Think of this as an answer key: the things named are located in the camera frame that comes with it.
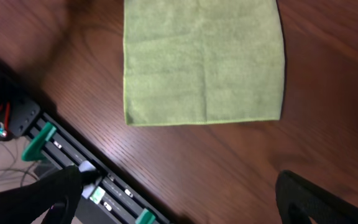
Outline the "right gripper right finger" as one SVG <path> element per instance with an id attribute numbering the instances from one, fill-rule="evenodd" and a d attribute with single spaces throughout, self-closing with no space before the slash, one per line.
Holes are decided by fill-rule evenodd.
<path id="1" fill-rule="evenodd" d="M 358 223 L 358 208 L 298 174 L 283 170 L 275 184 L 282 223 Z"/>

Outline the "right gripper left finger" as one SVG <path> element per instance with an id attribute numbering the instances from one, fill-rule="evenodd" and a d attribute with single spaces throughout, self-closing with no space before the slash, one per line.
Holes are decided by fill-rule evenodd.
<path id="1" fill-rule="evenodd" d="M 33 184 L 0 192 L 0 223 L 71 223 L 83 190 L 83 174 L 69 166 Z"/>

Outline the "green microfiber cloth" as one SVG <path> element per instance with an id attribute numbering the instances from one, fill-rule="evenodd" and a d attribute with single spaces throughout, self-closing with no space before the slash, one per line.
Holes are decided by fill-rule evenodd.
<path id="1" fill-rule="evenodd" d="M 278 120 L 285 51 L 274 0 L 124 3 L 131 126 Z"/>

